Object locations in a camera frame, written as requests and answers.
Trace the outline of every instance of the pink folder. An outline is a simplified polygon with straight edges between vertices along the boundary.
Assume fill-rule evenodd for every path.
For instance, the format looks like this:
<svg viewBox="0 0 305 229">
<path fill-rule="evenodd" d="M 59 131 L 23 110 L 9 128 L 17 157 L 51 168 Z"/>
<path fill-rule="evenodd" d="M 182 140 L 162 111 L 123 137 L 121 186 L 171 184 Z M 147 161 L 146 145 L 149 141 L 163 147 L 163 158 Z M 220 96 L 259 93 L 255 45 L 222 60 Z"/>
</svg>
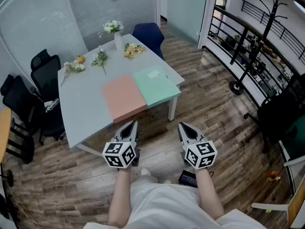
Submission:
<svg viewBox="0 0 305 229">
<path fill-rule="evenodd" d="M 131 75 L 104 85 L 103 91 L 115 123 L 147 109 L 147 104 Z"/>
</svg>

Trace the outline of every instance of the vase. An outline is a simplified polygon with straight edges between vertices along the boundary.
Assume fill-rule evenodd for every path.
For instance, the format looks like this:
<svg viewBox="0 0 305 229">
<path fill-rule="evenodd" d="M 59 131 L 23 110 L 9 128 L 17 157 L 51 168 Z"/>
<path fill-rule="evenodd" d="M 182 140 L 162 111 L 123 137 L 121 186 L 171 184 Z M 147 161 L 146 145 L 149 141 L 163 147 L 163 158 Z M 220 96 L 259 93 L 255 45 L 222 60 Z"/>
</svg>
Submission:
<svg viewBox="0 0 305 229">
<path fill-rule="evenodd" d="M 124 51 L 124 43 L 121 32 L 118 31 L 114 34 L 114 43 L 117 51 Z"/>
</svg>

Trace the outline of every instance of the mint green paper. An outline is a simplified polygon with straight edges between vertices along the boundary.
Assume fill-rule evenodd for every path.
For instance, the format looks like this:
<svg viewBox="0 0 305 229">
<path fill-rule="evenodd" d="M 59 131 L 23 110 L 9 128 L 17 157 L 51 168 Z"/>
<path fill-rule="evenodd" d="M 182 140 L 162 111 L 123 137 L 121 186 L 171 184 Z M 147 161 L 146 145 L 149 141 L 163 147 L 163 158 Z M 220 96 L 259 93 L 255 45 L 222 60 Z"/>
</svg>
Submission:
<svg viewBox="0 0 305 229">
<path fill-rule="evenodd" d="M 154 66 L 136 72 L 132 77 L 148 108 L 169 101 L 181 93 L 161 66 Z"/>
</svg>

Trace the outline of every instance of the wooden floor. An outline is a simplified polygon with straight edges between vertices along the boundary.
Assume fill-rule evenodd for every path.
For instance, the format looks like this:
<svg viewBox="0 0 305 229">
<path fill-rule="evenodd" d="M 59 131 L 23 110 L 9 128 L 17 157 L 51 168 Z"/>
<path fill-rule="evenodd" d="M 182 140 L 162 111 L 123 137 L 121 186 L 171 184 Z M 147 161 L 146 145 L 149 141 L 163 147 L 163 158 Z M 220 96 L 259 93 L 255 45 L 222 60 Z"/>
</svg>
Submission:
<svg viewBox="0 0 305 229">
<path fill-rule="evenodd" d="M 255 114 L 254 103 L 246 94 L 236 96 L 230 92 L 228 83 L 233 77 L 208 51 L 197 50 L 171 36 L 164 22 L 163 31 L 165 61 L 185 82 L 172 122 L 167 119 L 168 104 L 133 117 L 139 121 L 141 157 L 139 167 L 132 169 L 132 179 L 147 167 L 160 181 L 177 182 L 185 169 L 177 125 L 185 121 L 200 128 L 218 150 L 209 170 L 214 171 L 213 181 L 225 211 L 237 208 L 267 228 L 287 228 L 284 212 L 266 214 L 251 209 L 253 202 L 287 203 L 291 196 L 278 148 L 272 146 L 267 158 L 261 152 L 261 134 L 245 142 L 256 130 L 253 121 L 243 119 L 247 112 Z M 90 144 L 102 150 L 127 121 L 101 132 Z M 20 229 L 81 229 L 86 222 L 107 222 L 117 171 L 109 168 L 103 158 L 69 149 L 66 140 L 55 142 L 48 138 L 44 146 L 36 144 L 29 165 L 6 155 L 3 168 L 14 174 L 14 187 L 7 190 L 18 208 Z M 266 173 L 273 170 L 281 172 L 280 181 L 267 181 Z"/>
</svg>

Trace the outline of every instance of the door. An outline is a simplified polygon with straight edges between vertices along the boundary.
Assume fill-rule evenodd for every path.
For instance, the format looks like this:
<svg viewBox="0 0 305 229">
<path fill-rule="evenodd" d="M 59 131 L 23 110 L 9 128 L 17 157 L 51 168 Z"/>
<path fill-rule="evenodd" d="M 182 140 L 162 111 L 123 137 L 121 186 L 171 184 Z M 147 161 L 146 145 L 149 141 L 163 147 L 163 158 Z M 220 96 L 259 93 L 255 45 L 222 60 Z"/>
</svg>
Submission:
<svg viewBox="0 0 305 229">
<path fill-rule="evenodd" d="M 169 31 L 197 46 L 206 0 L 167 0 Z"/>
</svg>

